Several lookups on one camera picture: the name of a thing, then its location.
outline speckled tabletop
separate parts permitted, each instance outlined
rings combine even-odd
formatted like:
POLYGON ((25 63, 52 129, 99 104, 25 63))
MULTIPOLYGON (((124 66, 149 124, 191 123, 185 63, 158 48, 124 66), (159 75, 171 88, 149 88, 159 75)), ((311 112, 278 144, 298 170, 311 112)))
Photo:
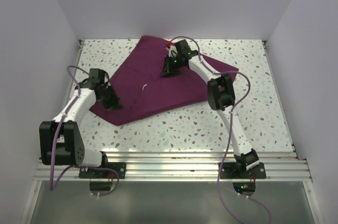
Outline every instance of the speckled tabletop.
MULTIPOLYGON (((293 152, 261 40, 197 41, 202 53, 238 67, 250 78, 251 92, 236 111, 256 151, 293 152)), ((137 42, 138 39, 86 40, 78 66, 87 71, 101 68, 112 76, 137 42)), ((77 71, 76 78, 83 80, 85 75, 77 71)), ((237 76, 234 89, 237 98, 244 94, 245 79, 237 76)), ((221 119, 207 102, 123 126, 112 125, 88 112, 80 131, 91 148, 107 152, 222 152, 228 139, 221 119)))

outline purple cable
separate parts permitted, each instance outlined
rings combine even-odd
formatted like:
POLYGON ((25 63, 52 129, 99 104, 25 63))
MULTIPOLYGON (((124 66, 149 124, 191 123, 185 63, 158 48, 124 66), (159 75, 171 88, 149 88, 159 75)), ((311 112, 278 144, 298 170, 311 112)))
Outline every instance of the purple cable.
MULTIPOLYGON (((74 105, 74 103, 79 99, 79 96, 81 95, 81 87, 78 83, 78 81, 75 79, 75 77, 72 75, 72 73, 70 72, 70 68, 75 68, 75 69, 79 69, 80 71, 82 71, 85 74, 88 74, 88 72, 84 71, 82 68, 76 67, 76 66, 68 66, 67 67, 67 72, 69 74, 69 76, 72 78, 73 82, 76 84, 77 88, 78 88, 78 94, 75 96, 74 100, 68 105, 68 107, 65 109, 64 114, 62 115, 60 122, 57 126, 57 129, 55 131, 54 134, 54 139, 53 139, 53 146, 52 146, 52 158, 51 158, 51 172, 50 172, 50 185, 49 188, 51 191, 53 191, 55 189, 55 187, 58 185, 60 179, 62 178, 62 176, 65 174, 65 172, 70 169, 73 166, 68 166, 66 167, 61 174, 58 176, 58 178, 54 181, 54 169, 55 169, 55 151, 57 148, 57 141, 58 141, 58 137, 59 137, 59 132, 61 129, 61 125, 65 119, 65 116, 67 115, 67 113, 69 112, 70 108, 74 105)), ((117 182, 114 186, 114 188, 112 188, 109 192, 104 193, 104 194, 96 194, 99 197, 104 197, 107 196, 109 194, 111 194, 118 186, 119 184, 119 175, 115 170, 112 169, 108 169, 105 167, 89 167, 92 170, 104 170, 104 171, 109 171, 109 172, 113 172, 117 178, 117 182)))
MULTIPOLYGON (((226 148, 226 151, 224 153, 224 157, 222 159, 222 162, 220 164, 220 167, 219 167, 219 170, 218 170, 218 176, 217 176, 217 192, 218 192, 218 195, 219 195, 219 198, 224 206, 224 208, 227 210, 227 212, 234 218, 236 219, 238 222, 242 223, 242 224, 245 224, 245 222, 241 221, 230 209, 229 207, 227 206, 227 204, 225 203, 224 201, 224 198, 222 196, 222 193, 221 193, 221 185, 220 185, 220 177, 221 177, 221 171, 222 171, 222 167, 223 167, 223 164, 224 164, 224 161, 226 160, 227 158, 227 154, 228 154, 228 151, 229 151, 229 147, 230 147, 230 142, 231 142, 231 134, 232 134, 232 112, 234 110, 234 108, 240 103, 242 102, 250 93, 250 89, 251 89, 251 83, 250 83, 250 80, 249 78, 242 72, 237 72, 237 71, 227 71, 227 72, 217 72, 217 73, 214 73, 213 70, 211 70, 205 63, 204 61, 202 60, 201 58, 201 53, 200 53, 200 46, 198 45, 198 43, 192 39, 192 38, 189 38, 187 36, 177 36, 173 39, 171 39, 171 42, 174 41, 175 39, 178 39, 178 38, 183 38, 183 39, 189 39, 191 40, 192 42, 194 42, 197 46, 197 49, 198 49, 198 56, 199 56, 199 59, 200 59, 200 62, 204 65, 204 67, 209 71, 211 72, 212 74, 217 74, 217 75, 220 75, 220 74, 225 74, 225 73, 236 73, 236 74, 240 74, 241 76, 243 76, 247 82, 248 82, 248 91, 245 93, 245 95, 238 101, 234 104, 234 106, 231 108, 230 110, 230 129, 229 129, 229 139, 228 139, 228 144, 227 144, 227 148, 226 148)), ((252 198, 252 197, 249 197, 250 200, 260 204, 262 207, 264 207, 268 214, 269 214, 269 224, 271 224, 272 222, 272 214, 270 212, 270 210, 268 209, 268 207, 261 201, 259 201, 258 199, 255 199, 255 198, 252 198)))
POLYGON ((62 126, 62 123, 65 119, 66 114, 68 113, 68 111, 70 110, 70 108, 74 105, 74 103, 77 101, 77 99, 79 98, 79 95, 81 94, 81 88, 79 83, 76 81, 75 77, 72 75, 72 73, 70 72, 70 68, 76 68, 81 70, 82 72, 88 74, 88 72, 84 71, 83 69, 79 68, 79 67, 75 67, 75 66, 68 66, 67 67, 67 72, 69 74, 69 76, 72 78, 73 82, 76 84, 76 86, 78 87, 78 95, 73 99, 73 101, 68 105, 68 107, 66 108, 66 110, 64 111, 64 114, 62 115, 60 122, 57 126, 57 129, 55 131, 54 134, 54 139, 53 139, 53 146, 52 146, 52 158, 51 158, 51 172, 50 172, 50 176, 49 176, 49 189, 51 191, 53 191, 56 187, 56 185, 59 183, 60 179, 62 178, 62 176, 64 175, 64 173, 71 168, 71 166, 66 167, 61 174, 59 175, 59 177, 56 179, 56 181, 54 181, 54 168, 55 168, 55 151, 57 148, 57 141, 58 141, 58 137, 59 137, 59 132, 62 126))

